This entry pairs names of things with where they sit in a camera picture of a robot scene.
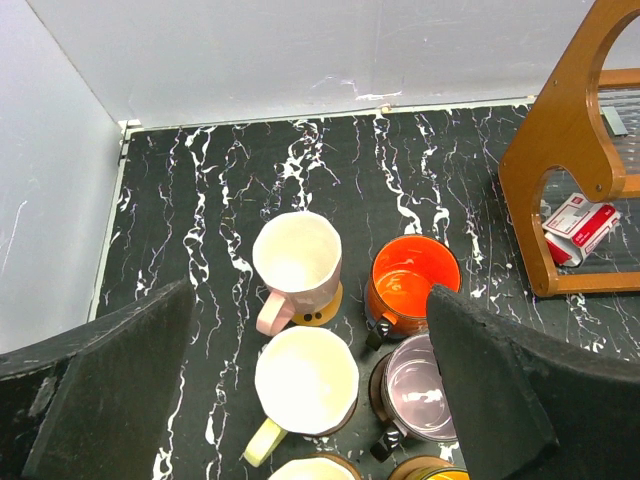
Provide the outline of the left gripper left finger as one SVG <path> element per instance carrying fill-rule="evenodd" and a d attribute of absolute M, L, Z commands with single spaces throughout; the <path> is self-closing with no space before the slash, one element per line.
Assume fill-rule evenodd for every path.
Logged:
<path fill-rule="evenodd" d="M 149 478 L 193 309 L 183 279 L 2 354 L 2 478 Z"/>

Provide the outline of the dark wooden coaster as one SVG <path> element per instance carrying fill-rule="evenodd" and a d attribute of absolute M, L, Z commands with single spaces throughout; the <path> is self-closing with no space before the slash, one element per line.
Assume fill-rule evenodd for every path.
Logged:
<path fill-rule="evenodd" d="M 382 380 L 386 365 L 391 357 L 391 353 L 386 354 L 382 357 L 374 369 L 372 370 L 371 376 L 369 378 L 368 384 L 368 395 L 369 395 L 369 403 L 370 406 L 375 413 L 376 417 L 383 423 L 389 421 L 389 415 L 387 414 L 384 402 L 382 400 Z"/>
<path fill-rule="evenodd" d="M 356 409 L 357 409 L 357 404 L 358 404 L 358 397 L 356 396 L 356 399 L 354 400 L 354 402 L 352 403 L 350 409 L 348 410 L 348 412 L 345 414 L 344 418 L 341 420 L 341 422 L 339 424 L 337 424 L 336 426 L 323 431 L 321 433 L 317 433 L 317 434 L 300 434 L 302 436 L 306 437 L 310 437 L 310 438 L 321 438 L 321 437 L 328 437 L 331 436 L 333 434 L 335 434 L 336 432 L 340 431 L 341 429 L 343 429 L 348 422 L 351 420 L 351 418 L 353 417 Z"/>

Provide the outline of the pale green mug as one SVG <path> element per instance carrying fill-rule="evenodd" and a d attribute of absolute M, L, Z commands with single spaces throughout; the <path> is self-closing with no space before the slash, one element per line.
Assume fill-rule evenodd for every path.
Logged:
<path fill-rule="evenodd" d="M 274 336 L 254 376 L 266 419 L 244 459 L 259 467 L 289 433 L 322 437 L 341 429 L 355 410 L 359 381 L 349 346 L 334 332 L 295 326 Z"/>

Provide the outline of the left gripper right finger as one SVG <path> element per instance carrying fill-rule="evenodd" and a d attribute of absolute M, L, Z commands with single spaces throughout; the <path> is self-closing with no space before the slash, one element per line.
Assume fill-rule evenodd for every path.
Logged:
<path fill-rule="evenodd" d="M 427 309 L 471 478 L 638 478 L 638 363 L 559 341 L 442 285 Z"/>

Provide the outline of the purple mug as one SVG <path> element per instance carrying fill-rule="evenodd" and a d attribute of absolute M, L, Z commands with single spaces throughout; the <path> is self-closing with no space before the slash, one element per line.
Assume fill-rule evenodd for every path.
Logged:
<path fill-rule="evenodd" d="M 427 333 L 401 342 L 392 352 L 382 380 L 389 415 L 370 453 L 386 461 L 407 438 L 453 442 L 457 439 L 434 348 Z"/>

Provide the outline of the black and white mug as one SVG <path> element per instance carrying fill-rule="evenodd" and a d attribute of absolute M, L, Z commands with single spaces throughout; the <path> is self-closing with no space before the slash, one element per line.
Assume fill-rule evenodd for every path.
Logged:
<path fill-rule="evenodd" d="M 355 480 L 346 467 L 326 457 L 291 460 L 276 470 L 269 480 Z"/>

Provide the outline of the yellow mug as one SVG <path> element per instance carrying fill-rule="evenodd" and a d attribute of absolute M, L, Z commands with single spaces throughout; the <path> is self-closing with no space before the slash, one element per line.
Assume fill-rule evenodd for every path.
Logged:
<path fill-rule="evenodd" d="M 469 480 L 469 474 L 464 469 L 441 468 L 437 470 L 425 471 L 421 474 L 420 480 Z"/>

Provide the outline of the light wooden coaster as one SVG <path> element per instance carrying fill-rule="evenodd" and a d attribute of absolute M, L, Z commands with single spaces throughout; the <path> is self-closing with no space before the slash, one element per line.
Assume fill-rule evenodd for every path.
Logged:
<path fill-rule="evenodd" d="M 320 452 L 309 456 L 320 470 L 320 479 L 361 480 L 362 475 L 347 459 L 333 453 Z"/>
<path fill-rule="evenodd" d="M 399 464 L 391 472 L 388 480 L 429 479 L 453 467 L 454 465 L 452 463 L 439 457 L 421 455 L 412 457 Z"/>

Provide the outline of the orange mug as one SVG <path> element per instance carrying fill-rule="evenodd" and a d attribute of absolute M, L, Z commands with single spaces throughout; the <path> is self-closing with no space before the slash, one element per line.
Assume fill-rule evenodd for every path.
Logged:
<path fill-rule="evenodd" d="M 458 292 L 459 263 L 443 243 L 418 234 L 386 243 L 375 256 L 365 295 L 369 334 L 366 345 L 379 349 L 389 340 L 428 331 L 428 297 L 442 285 Z"/>

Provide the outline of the pink mug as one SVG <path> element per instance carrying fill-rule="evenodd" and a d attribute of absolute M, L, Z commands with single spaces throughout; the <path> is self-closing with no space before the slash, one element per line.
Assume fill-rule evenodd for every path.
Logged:
<path fill-rule="evenodd" d="M 314 314 L 334 299 L 342 265 L 341 237 L 322 215 L 280 214 L 260 230 L 252 260 L 269 290 L 256 329 L 275 336 L 294 316 Z"/>

